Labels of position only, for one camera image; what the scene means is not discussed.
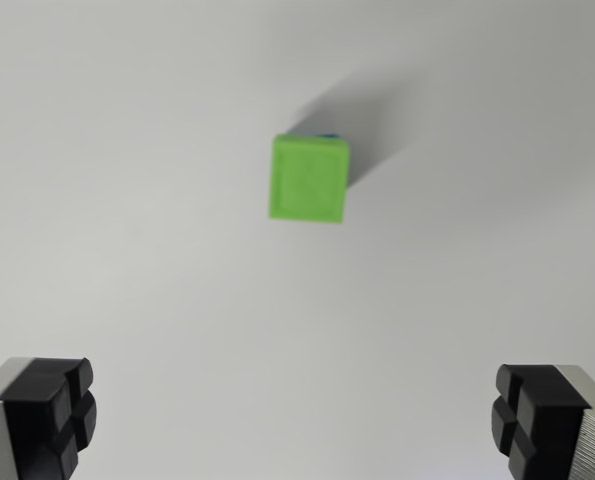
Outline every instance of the black plastic block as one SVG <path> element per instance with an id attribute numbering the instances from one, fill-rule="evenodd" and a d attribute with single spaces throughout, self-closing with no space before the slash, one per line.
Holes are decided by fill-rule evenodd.
<path id="1" fill-rule="evenodd" d="M 492 431 L 516 480 L 567 480 L 584 398 L 552 365 L 502 365 Z"/>

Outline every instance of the green cube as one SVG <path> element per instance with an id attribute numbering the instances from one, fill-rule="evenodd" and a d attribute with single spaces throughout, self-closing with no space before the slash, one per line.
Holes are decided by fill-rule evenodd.
<path id="1" fill-rule="evenodd" d="M 341 223 L 350 148 L 340 138 L 279 135 L 273 144 L 270 216 Z"/>

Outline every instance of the black gripper pad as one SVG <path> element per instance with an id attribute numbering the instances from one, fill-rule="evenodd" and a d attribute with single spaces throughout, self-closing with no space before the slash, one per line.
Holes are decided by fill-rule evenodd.
<path id="1" fill-rule="evenodd" d="M 90 362 L 34 359 L 0 395 L 19 480 L 68 480 L 95 430 Z"/>
<path id="2" fill-rule="evenodd" d="M 567 480 L 583 397 L 552 365 L 502 365 L 492 411 L 495 444 L 516 480 Z"/>

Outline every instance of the white wall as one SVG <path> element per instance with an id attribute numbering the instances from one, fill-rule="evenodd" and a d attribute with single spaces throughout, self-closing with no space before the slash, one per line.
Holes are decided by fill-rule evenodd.
<path id="1" fill-rule="evenodd" d="M 358 72 L 403 149 L 268 220 Z M 595 378 L 595 0 L 0 0 L 9 356 L 93 362 L 79 480 L 509 478 L 498 365 Z"/>

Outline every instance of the black rubber tip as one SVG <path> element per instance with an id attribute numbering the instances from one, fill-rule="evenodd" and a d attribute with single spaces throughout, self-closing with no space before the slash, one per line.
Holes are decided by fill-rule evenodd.
<path id="1" fill-rule="evenodd" d="M 2 392 L 19 480 L 68 480 L 97 419 L 87 359 L 38 358 Z"/>
<path id="2" fill-rule="evenodd" d="M 497 389 L 493 439 L 513 477 L 567 480 L 588 403 L 552 365 L 502 365 Z"/>

